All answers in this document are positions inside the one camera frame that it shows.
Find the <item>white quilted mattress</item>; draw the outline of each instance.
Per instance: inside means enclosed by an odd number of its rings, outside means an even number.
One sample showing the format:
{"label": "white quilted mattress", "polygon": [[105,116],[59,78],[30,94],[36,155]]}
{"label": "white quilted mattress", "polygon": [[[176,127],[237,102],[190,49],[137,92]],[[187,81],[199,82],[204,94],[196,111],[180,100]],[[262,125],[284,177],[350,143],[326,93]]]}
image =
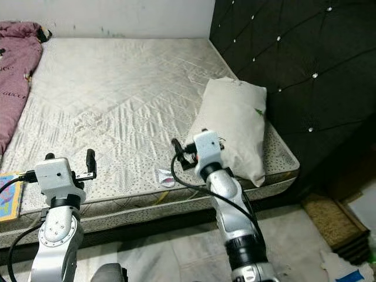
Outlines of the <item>white quilted mattress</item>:
{"label": "white quilted mattress", "polygon": [[[185,140],[210,78],[235,78],[207,39],[59,38],[43,47],[1,171],[34,169],[52,152],[85,172],[92,148],[98,178],[86,182],[87,202],[166,190],[155,168],[169,167],[171,138]],[[286,146],[282,151],[271,154],[267,173],[298,168]],[[43,203],[29,184],[21,214]]]}

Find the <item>white wall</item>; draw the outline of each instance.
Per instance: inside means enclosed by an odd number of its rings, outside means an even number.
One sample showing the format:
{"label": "white wall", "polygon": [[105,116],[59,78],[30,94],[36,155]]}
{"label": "white wall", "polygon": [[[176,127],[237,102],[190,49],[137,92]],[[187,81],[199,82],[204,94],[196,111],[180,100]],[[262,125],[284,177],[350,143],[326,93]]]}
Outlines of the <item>white wall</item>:
{"label": "white wall", "polygon": [[215,0],[0,0],[0,21],[35,21],[58,36],[209,37]]}

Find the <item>floor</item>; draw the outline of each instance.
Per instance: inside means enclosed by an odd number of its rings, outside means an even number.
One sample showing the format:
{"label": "floor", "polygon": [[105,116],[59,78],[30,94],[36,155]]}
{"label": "floor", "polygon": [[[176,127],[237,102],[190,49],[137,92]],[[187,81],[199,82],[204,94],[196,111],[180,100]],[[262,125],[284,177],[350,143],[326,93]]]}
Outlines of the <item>floor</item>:
{"label": "floor", "polygon": [[[267,256],[281,282],[328,281],[319,250],[329,251],[300,206],[258,214],[267,242]],[[99,266],[119,262],[130,282],[229,282],[230,266],[215,223],[180,229],[131,242],[81,249],[75,281],[90,281]],[[31,261],[14,265],[18,282],[28,280]],[[7,273],[4,266],[0,273]]]}

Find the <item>pillow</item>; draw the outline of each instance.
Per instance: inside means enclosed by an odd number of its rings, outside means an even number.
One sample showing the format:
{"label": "pillow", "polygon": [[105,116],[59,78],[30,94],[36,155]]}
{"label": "pillow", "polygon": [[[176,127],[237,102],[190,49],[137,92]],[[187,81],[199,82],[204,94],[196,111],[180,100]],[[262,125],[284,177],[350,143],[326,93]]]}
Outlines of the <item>pillow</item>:
{"label": "pillow", "polygon": [[221,153],[224,166],[260,187],[265,180],[265,109],[265,87],[231,78],[211,79],[186,143],[204,128],[216,131],[226,140]]}

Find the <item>blue tape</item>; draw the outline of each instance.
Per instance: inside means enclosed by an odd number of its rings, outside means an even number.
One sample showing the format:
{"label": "blue tape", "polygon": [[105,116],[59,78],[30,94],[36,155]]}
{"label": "blue tape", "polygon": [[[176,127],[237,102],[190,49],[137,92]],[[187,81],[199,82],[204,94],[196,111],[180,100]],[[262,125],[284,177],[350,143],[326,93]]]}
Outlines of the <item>blue tape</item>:
{"label": "blue tape", "polygon": [[360,274],[359,270],[354,271],[350,274],[347,274],[346,276],[340,278],[340,279],[335,279],[336,282],[357,282],[360,280],[363,280],[364,277],[362,274]]}

